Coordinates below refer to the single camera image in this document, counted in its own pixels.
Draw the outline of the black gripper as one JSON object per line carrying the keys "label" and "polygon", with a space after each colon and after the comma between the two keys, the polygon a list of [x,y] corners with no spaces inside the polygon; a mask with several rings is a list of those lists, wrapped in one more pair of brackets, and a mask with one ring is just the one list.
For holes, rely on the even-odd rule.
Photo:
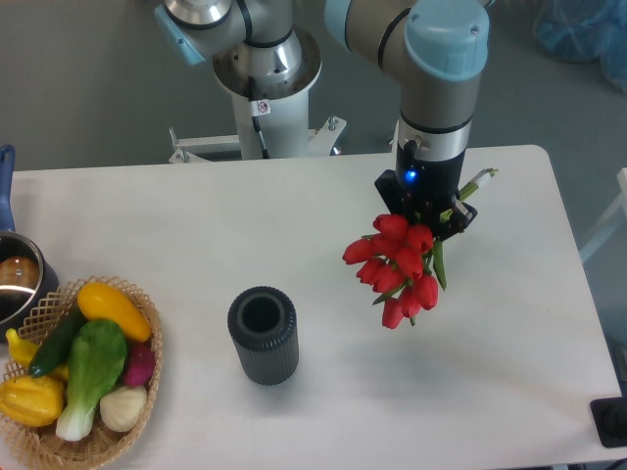
{"label": "black gripper", "polygon": [[459,144],[427,147],[417,137],[398,145],[396,167],[374,181],[388,211],[409,221],[439,221],[439,240],[464,232],[478,214],[458,188],[465,151]]}

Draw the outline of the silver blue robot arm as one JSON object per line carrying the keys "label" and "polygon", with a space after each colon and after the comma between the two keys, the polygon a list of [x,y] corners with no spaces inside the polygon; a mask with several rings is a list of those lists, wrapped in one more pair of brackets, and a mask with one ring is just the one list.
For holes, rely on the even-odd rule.
{"label": "silver blue robot arm", "polygon": [[[482,1],[328,1],[328,31],[401,87],[396,165],[376,180],[392,213],[439,240],[476,210],[459,178],[482,70],[489,18]],[[164,1],[158,22],[191,64],[210,62],[230,94],[246,160],[310,154],[309,92],[321,56],[290,1]]]}

